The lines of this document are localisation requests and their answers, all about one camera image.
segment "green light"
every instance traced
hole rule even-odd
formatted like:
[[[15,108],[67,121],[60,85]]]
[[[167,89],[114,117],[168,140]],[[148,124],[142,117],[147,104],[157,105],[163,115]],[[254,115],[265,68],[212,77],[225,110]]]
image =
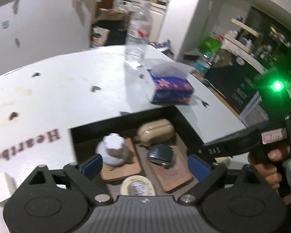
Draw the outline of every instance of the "green light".
[[[272,90],[274,90],[275,92],[279,92],[284,88],[284,85],[281,81],[275,81],[272,85],[271,85]]]

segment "pink label sticker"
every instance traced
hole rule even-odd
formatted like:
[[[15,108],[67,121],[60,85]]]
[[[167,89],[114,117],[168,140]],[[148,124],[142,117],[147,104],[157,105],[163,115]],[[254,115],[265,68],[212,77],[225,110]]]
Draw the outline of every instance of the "pink label sticker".
[[[262,134],[263,144],[274,143],[276,141],[281,141],[287,138],[286,128],[284,129],[276,129],[267,132],[263,132]]]

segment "beige earbuds case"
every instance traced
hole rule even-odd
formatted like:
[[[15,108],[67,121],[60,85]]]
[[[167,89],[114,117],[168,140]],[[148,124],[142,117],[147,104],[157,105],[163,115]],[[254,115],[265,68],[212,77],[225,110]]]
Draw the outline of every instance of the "beige earbuds case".
[[[140,143],[149,147],[153,143],[161,143],[175,135],[175,128],[167,119],[146,123],[138,131]]]

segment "table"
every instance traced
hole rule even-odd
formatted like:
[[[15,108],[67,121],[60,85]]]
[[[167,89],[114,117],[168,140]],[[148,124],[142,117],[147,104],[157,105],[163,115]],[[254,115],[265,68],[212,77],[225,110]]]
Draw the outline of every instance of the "table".
[[[170,60],[151,46],[145,58]],[[193,99],[177,107],[204,142],[244,129],[202,83],[187,79]],[[138,71],[124,65],[123,46],[60,55],[0,76],[0,172],[19,186],[39,164],[60,169],[76,161],[70,128],[159,108],[138,80]],[[101,90],[91,92],[92,86]],[[13,112],[18,116],[9,120]],[[1,208],[0,233],[8,233]]]

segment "plastic water bottle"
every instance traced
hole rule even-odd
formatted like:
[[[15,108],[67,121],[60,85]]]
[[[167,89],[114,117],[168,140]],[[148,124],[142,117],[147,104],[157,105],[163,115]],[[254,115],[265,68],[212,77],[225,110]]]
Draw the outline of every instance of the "plastic water bottle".
[[[150,7],[150,2],[142,1],[139,11],[132,16],[129,23],[125,44],[125,63],[134,69],[142,66],[149,43],[153,24]]]

